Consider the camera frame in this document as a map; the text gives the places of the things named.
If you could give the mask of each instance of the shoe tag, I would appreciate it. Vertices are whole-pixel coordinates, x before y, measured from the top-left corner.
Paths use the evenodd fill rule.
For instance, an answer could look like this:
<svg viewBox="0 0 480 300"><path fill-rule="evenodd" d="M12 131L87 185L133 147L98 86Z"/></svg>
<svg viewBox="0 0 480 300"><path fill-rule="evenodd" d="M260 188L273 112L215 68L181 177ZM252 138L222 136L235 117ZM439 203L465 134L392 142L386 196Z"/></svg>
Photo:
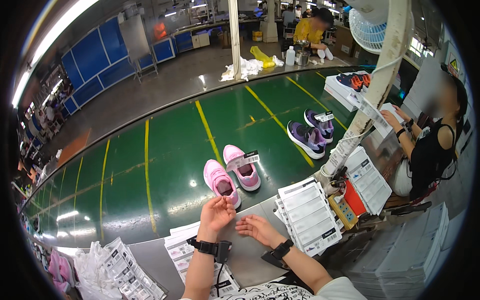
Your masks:
<svg viewBox="0 0 480 300"><path fill-rule="evenodd" d="M354 103L355 106L363 112L367 117L373 119L378 125L382 126L385 129L388 129L390 125L385 121L382 114L377 108L375 108L370 102L365 100L363 96L350 94L347 97L351 103Z"/></svg>
<svg viewBox="0 0 480 300"><path fill-rule="evenodd" d="M324 112L314 116L315 119L319 120L320 122L327 122L334 118L333 111L329 110L328 112Z"/></svg>
<svg viewBox="0 0 480 300"><path fill-rule="evenodd" d="M230 172L240 168L241 166L245 166L246 164L252 164L256 161L260 161L257 150L245 153L243 156L236 157L229 161L226 167L226 171Z"/></svg>

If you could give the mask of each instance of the shoe box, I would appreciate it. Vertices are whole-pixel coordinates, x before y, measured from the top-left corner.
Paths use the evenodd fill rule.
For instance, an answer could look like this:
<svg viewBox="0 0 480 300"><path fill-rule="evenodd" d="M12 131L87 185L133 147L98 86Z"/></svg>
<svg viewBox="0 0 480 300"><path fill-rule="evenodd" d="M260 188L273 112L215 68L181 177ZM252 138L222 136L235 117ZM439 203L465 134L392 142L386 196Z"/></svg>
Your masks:
<svg viewBox="0 0 480 300"><path fill-rule="evenodd" d="M350 75L353 73L368 74L367 71L349 72L344 74ZM338 102L345 106L345 108L348 109L350 112L357 110L357 107L350 100L348 100L348 96L350 95L350 93L353 92L348 87L339 83L336 79L337 76L338 75L333 75L326 78L324 90L327 91L330 95L332 95L333 98L335 98Z"/></svg>

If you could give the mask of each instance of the warning sign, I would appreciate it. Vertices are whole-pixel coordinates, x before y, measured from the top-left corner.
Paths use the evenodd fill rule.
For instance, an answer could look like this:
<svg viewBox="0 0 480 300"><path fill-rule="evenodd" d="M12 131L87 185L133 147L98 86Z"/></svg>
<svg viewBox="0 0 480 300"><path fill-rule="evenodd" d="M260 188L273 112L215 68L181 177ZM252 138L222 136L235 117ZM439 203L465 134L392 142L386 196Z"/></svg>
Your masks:
<svg viewBox="0 0 480 300"><path fill-rule="evenodd" d="M456 59L455 55L450 52L449 57L448 57L448 70L449 72L458 78L458 69L459 69L459 64L458 60Z"/></svg>

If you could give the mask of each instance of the hand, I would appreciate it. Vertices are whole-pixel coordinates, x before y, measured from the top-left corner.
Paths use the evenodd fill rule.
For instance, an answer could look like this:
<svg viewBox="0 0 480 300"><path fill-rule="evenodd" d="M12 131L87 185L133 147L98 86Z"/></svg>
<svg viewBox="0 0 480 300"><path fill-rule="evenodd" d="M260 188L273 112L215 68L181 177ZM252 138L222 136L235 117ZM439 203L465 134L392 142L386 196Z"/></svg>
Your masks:
<svg viewBox="0 0 480 300"><path fill-rule="evenodd" d="M235 217L232 201L225 196L218 196L208 201L202 208L200 227L215 234Z"/></svg>
<svg viewBox="0 0 480 300"><path fill-rule="evenodd" d="M257 215L248 215L241 217L237 222L235 230L239 234L249 235L265 246L272 249L285 242L287 238L282 236L267 220Z"/></svg>
<svg viewBox="0 0 480 300"><path fill-rule="evenodd" d="M403 110L401 110L401 109L400 109L398 106L396 106L396 105L393 105L393 104L392 104L392 106L393 106L393 108L395 108L395 112L396 112L402 119L404 119L405 122L410 121L411 118L410 118Z"/></svg>
<svg viewBox="0 0 480 300"><path fill-rule="evenodd" d="M385 121L387 121L388 124L390 124L390 126L393 127L393 129L395 130L395 132L399 131L400 129L402 129L402 125L400 125L400 122L398 122L398 120L396 119L396 117L393 115L393 113L391 113L390 111L388 110L381 110L380 113L382 114L383 118L385 119Z"/></svg>

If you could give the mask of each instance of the woman in yellow shirt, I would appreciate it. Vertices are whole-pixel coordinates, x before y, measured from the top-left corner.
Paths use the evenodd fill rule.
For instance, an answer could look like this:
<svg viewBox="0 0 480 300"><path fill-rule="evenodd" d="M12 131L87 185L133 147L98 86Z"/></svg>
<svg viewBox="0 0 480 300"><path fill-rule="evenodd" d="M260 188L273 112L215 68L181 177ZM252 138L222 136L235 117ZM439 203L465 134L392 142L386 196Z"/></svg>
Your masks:
<svg viewBox="0 0 480 300"><path fill-rule="evenodd" d="M310 42L309 48L325 50L326 45L322 44L320 40L324 31L333 26L333 15L326 8L313 9L312 17L301 19L295 28L293 35L293 43L296 44L299 40L308 40Z"/></svg>

